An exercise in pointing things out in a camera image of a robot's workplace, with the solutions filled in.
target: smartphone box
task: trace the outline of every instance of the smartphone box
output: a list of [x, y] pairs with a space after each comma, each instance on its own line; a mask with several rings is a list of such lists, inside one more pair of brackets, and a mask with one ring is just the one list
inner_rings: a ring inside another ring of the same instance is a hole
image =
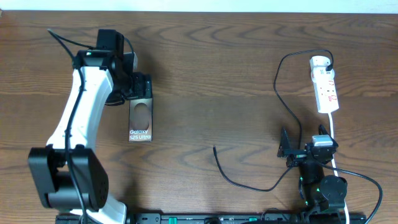
[[153, 98], [130, 101], [129, 142], [152, 141]]

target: black cable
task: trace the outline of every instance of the black cable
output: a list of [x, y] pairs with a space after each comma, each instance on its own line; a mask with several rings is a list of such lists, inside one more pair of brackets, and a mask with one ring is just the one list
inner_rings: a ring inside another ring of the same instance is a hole
[[237, 186], [237, 187], [242, 187], [242, 188], [244, 188], [244, 189], [250, 189], [250, 190], [255, 190], [255, 191], [259, 191], [259, 192], [270, 192], [271, 190], [273, 190], [274, 188], [276, 188], [276, 186], [279, 184], [279, 182], [282, 180], [282, 178], [284, 178], [284, 176], [293, 168], [293, 167], [289, 167], [289, 168], [281, 175], [281, 177], [279, 177], [279, 180], [276, 182], [276, 184], [275, 184], [274, 186], [272, 186], [271, 188], [269, 188], [269, 189], [257, 189], [257, 188], [254, 188], [254, 187], [249, 187], [249, 186], [246, 186], [246, 185], [243, 185], [243, 184], [239, 184], [239, 183], [233, 182], [231, 179], [229, 179], [229, 178], [225, 175], [224, 171], [223, 171], [222, 168], [221, 168], [220, 162], [218, 161], [216, 146], [213, 146], [213, 152], [214, 152], [214, 157], [216, 158], [216, 163], [217, 163], [217, 166], [218, 166], [218, 170], [220, 170], [220, 173], [221, 173], [221, 175], [224, 177], [224, 179], [225, 179], [226, 181], [228, 181], [230, 184], [235, 185], [235, 186]]
[[55, 33], [54, 31], [52, 31], [51, 29], [47, 29], [47, 30], [51, 33], [52, 36], [53, 36], [53, 35], [56, 35], [59, 39], [64, 40], [64, 41], [66, 41], [66, 42], [69, 42], [69, 43], [71, 43], [71, 44], [75, 44], [75, 45], [80, 46], [80, 47], [86, 47], [86, 48], [88, 48], [88, 49], [90, 49], [90, 50], [94, 50], [94, 49], [95, 49], [95, 47], [93, 47], [93, 46], [86, 45], [86, 44], [81, 44], [81, 43], [75, 42], [75, 41], [73, 41], [73, 40], [69, 40], [69, 39], [66, 39], [66, 38], [64, 38], [64, 37], [61, 37], [60, 35], [56, 34], [56, 33]]
[[119, 105], [123, 105], [125, 102], [123, 96], [121, 98], [121, 101], [117, 101], [115, 103], [105, 103], [105, 106], [119, 106]]
[[131, 49], [131, 53], [133, 53], [134, 54], [134, 49], [133, 49], [133, 47], [132, 47], [132, 45], [131, 45], [131, 43], [130, 43], [130, 40], [129, 39], [127, 39], [126, 37], [124, 38], [124, 40], [126, 40], [126, 42], [129, 44], [129, 46], [130, 46], [130, 49]]
[[312, 52], [328, 52], [330, 54], [330, 57], [331, 57], [331, 64], [327, 66], [326, 71], [330, 71], [333, 68], [333, 54], [329, 50], [326, 50], [326, 49], [304, 50], [304, 51], [294, 52], [294, 53], [290, 53], [290, 54], [285, 55], [285, 57], [283, 57], [282, 60], [280, 60], [280, 62], [279, 62], [279, 66], [278, 66], [278, 69], [276, 71], [275, 79], [274, 79], [274, 91], [276, 93], [276, 96], [278, 96], [279, 100], [286, 107], [287, 111], [297, 121], [298, 126], [300, 127], [300, 134], [298, 136], [298, 147], [297, 147], [297, 149], [300, 149], [300, 146], [301, 146], [301, 138], [302, 138], [303, 128], [301, 126], [300, 120], [296, 117], [296, 115], [293, 113], [293, 111], [290, 110], [290, 108], [286, 105], [286, 103], [279, 96], [278, 91], [276, 90], [276, 79], [278, 78], [278, 73], [279, 73], [280, 66], [282, 65], [282, 62], [284, 61], [285, 58], [287, 58], [288, 56], [292, 56], [292, 55], [306, 54], [306, 53], [312, 53]]
[[283, 216], [283, 218], [288, 222], [289, 220], [286, 218], [286, 216], [282, 213], [282, 211], [281, 210], [279, 210], [278, 208], [267, 208], [262, 214], [261, 214], [261, 220], [265, 220], [265, 214], [269, 211], [269, 210], [276, 210], [276, 211], [278, 211], [282, 216]]
[[299, 192], [299, 194], [300, 194], [300, 198], [301, 198], [301, 199], [304, 199], [303, 189], [302, 189], [302, 186], [301, 186], [301, 183], [302, 183], [302, 182], [303, 182], [302, 178], [299, 178], [299, 179], [298, 179], [298, 192]]
[[368, 176], [365, 176], [363, 174], [359, 174], [359, 173], [355, 173], [355, 172], [348, 171], [348, 170], [343, 170], [343, 169], [339, 169], [339, 168], [333, 168], [333, 167], [330, 167], [330, 166], [326, 166], [326, 165], [322, 164], [321, 162], [319, 162], [318, 160], [316, 160], [315, 158], [313, 158], [313, 159], [318, 165], [322, 166], [323, 168], [330, 169], [330, 170], [335, 170], [335, 171], [338, 171], [338, 172], [343, 172], [345, 174], [354, 175], [356, 177], [361, 177], [361, 178], [364, 178], [365, 180], [368, 180], [368, 181], [374, 183], [374, 185], [376, 185], [376, 187], [379, 189], [379, 199], [377, 200], [377, 204], [374, 207], [372, 213], [370, 214], [370, 216], [368, 216], [368, 219], [366, 219], [365, 224], [368, 224], [372, 220], [372, 218], [376, 214], [376, 212], [379, 210], [379, 207], [380, 207], [381, 202], [383, 200], [383, 189], [381, 188], [380, 184], [377, 181], [373, 180], [372, 178], [370, 178]]
[[[72, 53], [70, 52], [68, 47], [60, 40], [59, 36], [57, 34], [55, 34], [54, 32], [52, 32], [50, 29], [48, 29], [48, 32], [51, 34], [51, 36], [53, 36], [58, 41], [58, 43], [61, 44], [61, 46], [67, 51], [68, 55], [71, 57], [71, 59], [73, 61], [73, 59], [75, 57], [72, 55]], [[80, 201], [81, 210], [83, 212], [83, 215], [82, 215], [83, 216], [83, 221], [84, 221], [84, 224], [87, 224], [88, 223], [88, 216], [87, 216], [87, 212], [86, 212], [86, 205], [84, 203], [84, 199], [83, 199], [83, 196], [81, 194], [81, 190], [80, 190], [80, 187], [78, 185], [75, 172], [73, 170], [73, 162], [72, 162], [72, 159], [71, 159], [70, 154], [69, 154], [70, 129], [72, 127], [73, 118], [75, 117], [75, 113], [76, 113], [77, 107], [79, 105], [81, 96], [82, 96], [83, 91], [85, 89], [85, 80], [84, 80], [84, 77], [83, 77], [83, 73], [81, 72], [81, 68], [79, 67], [79, 68], [77, 68], [77, 70], [79, 72], [80, 83], [81, 84], [80, 84], [80, 87], [79, 87], [79, 93], [77, 95], [76, 102], [73, 105], [72, 111], [71, 111], [70, 116], [69, 116], [67, 128], [65, 130], [65, 158], [67, 160], [67, 166], [68, 166], [68, 169], [69, 169], [70, 178], [71, 178], [71, 180], [73, 182], [73, 185], [75, 186], [75, 189], [76, 189], [76, 192], [78, 194], [79, 201]]]

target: green led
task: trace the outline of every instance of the green led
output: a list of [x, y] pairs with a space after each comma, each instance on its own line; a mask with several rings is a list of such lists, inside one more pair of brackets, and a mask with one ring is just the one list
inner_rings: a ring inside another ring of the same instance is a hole
[[169, 218], [169, 224], [177, 224], [177, 218], [170, 217]]

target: power outlet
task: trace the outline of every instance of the power outlet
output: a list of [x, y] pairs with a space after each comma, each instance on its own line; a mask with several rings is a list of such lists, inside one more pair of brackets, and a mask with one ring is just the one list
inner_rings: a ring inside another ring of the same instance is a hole
[[330, 60], [324, 56], [314, 56], [310, 60], [311, 79], [319, 113], [331, 113], [339, 108], [334, 81], [335, 71], [326, 71], [328, 65]]

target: white cable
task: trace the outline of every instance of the white cable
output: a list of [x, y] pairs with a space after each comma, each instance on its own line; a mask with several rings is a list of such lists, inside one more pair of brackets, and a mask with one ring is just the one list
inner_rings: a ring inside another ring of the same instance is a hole
[[[331, 113], [328, 113], [329, 115], [329, 124], [330, 124], [330, 136], [331, 138], [335, 138], [335, 129], [333, 127], [333, 118], [331, 117]], [[331, 166], [333, 168], [336, 168], [336, 163], [335, 163], [335, 155], [333, 155], [333, 159], [331, 160]], [[338, 177], [338, 173], [337, 171], [333, 171], [335, 173], [335, 176]], [[347, 207], [347, 203], [346, 200], [344, 200], [344, 213], [346, 216], [346, 224], [349, 224], [349, 213], [348, 213], [348, 207]]]

